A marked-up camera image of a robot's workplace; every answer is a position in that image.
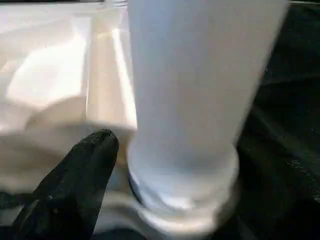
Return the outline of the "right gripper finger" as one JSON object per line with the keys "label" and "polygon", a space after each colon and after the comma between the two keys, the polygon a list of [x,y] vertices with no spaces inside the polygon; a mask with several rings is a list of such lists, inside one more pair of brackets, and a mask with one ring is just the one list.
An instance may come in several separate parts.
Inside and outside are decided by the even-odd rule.
{"label": "right gripper finger", "polygon": [[100,129],[79,141],[40,182],[12,224],[14,240],[91,239],[119,141]]}

